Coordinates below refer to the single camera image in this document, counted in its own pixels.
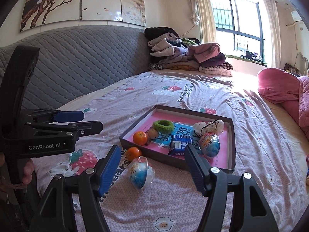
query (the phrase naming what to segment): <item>orange fruit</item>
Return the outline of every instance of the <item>orange fruit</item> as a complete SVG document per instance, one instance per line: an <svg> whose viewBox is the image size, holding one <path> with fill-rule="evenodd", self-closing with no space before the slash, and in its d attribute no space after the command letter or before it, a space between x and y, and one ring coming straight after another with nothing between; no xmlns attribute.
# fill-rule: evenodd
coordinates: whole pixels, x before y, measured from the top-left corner
<svg viewBox="0 0 309 232"><path fill-rule="evenodd" d="M137 145L143 146L148 141L148 135L142 131L136 132L133 135L133 142Z"/></svg>
<svg viewBox="0 0 309 232"><path fill-rule="evenodd" d="M126 151L126 158L132 161L142 155L142 152L137 147L131 147Z"/></svg>

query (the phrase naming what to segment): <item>headboard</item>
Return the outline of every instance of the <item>headboard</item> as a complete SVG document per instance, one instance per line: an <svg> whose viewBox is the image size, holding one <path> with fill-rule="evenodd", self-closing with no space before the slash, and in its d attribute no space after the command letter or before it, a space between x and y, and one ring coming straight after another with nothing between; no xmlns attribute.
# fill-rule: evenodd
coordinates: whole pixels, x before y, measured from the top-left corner
<svg viewBox="0 0 309 232"><path fill-rule="evenodd" d="M87 25L53 29L0 47L0 82L17 45L40 48L23 108L54 108L148 70L141 29Z"/></svg>

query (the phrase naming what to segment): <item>small brown ball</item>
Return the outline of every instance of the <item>small brown ball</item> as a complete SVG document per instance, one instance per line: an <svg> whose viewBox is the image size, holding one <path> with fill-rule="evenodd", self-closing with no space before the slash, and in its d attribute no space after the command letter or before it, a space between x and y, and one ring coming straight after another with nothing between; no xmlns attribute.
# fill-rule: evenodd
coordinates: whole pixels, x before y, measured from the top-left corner
<svg viewBox="0 0 309 232"><path fill-rule="evenodd" d="M148 131L148 136L150 139L156 139L156 138L159 138L159 132L156 131L155 129L151 128L149 131Z"/></svg>

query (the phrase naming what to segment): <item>curtain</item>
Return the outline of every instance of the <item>curtain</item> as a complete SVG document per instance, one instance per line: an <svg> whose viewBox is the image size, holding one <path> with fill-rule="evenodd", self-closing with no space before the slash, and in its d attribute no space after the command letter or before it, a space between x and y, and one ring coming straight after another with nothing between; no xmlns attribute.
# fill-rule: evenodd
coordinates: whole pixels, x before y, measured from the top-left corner
<svg viewBox="0 0 309 232"><path fill-rule="evenodd" d="M216 42L216 23L211 0L197 0L198 12L200 15L201 42Z"/></svg>
<svg viewBox="0 0 309 232"><path fill-rule="evenodd" d="M190 19L194 25L198 25L200 21L200 17L197 14L197 1L196 0L189 0L190 6L191 6L191 12L192 15L190 16Z"/></svg>
<svg viewBox="0 0 309 232"><path fill-rule="evenodd" d="M281 61L281 39L280 25L277 5L274 0L263 0L270 24L270 34L272 41L272 62L270 67L280 68Z"/></svg>

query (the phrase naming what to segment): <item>green scrunchie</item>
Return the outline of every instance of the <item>green scrunchie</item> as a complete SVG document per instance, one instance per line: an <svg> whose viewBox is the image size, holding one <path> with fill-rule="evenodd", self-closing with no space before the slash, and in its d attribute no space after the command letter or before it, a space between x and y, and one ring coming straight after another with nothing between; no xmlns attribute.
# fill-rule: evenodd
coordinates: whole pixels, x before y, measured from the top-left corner
<svg viewBox="0 0 309 232"><path fill-rule="evenodd" d="M174 130L174 124L169 120L157 120L152 124L153 129L163 134L170 134Z"/></svg>

